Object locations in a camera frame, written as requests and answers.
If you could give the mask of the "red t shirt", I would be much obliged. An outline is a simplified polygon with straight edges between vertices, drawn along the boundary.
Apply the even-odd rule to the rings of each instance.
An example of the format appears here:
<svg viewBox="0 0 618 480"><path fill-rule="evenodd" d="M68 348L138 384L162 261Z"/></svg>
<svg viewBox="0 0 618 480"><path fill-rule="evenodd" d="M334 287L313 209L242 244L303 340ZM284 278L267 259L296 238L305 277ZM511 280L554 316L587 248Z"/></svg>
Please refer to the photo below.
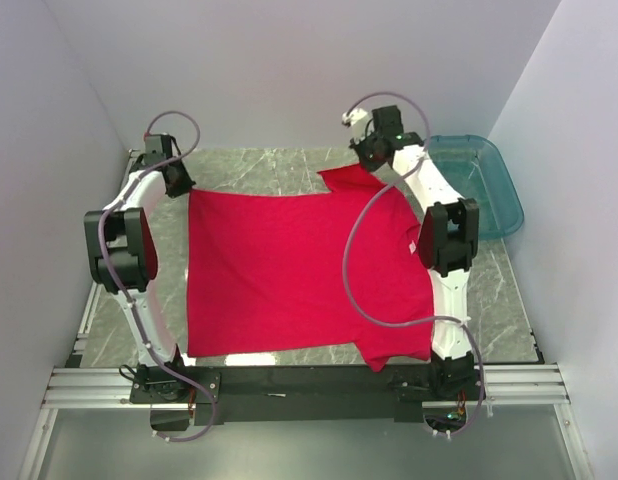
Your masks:
<svg viewBox="0 0 618 480"><path fill-rule="evenodd" d="M433 292L408 200L358 165L321 176L320 194L190 194L191 356L350 343L376 371L429 359Z"/></svg>

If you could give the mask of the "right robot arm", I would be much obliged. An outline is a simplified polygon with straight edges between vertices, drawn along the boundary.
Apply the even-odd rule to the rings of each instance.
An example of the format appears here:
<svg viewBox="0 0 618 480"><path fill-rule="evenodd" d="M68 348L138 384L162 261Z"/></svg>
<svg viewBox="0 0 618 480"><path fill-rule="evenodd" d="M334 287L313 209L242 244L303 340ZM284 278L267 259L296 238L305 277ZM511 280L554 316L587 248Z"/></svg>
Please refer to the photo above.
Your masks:
<svg viewBox="0 0 618 480"><path fill-rule="evenodd" d="M479 207L446 180L428 152L429 140L407 132L395 105L366 111L353 106L342 116L350 147L370 172L389 165L424 211L415 252L433 292L431 360L427 390L441 399L482 381L481 357L467 327L470 269L478 252Z"/></svg>

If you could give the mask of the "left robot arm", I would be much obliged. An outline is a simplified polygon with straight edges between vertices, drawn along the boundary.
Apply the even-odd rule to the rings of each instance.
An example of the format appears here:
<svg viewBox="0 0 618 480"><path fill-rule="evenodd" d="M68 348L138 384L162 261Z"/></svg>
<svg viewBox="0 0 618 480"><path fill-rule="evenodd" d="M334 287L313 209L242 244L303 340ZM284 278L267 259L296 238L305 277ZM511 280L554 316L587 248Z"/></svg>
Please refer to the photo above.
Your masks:
<svg viewBox="0 0 618 480"><path fill-rule="evenodd" d="M119 373L132 382L136 399L175 403L194 389L157 299L158 256L148 215L162 197L187 194L194 182L183 162L172 160L181 153L173 136L147 133L144 146L120 193L87 212L83 225L92 278L118 302L138 352L138 365L123 365Z"/></svg>

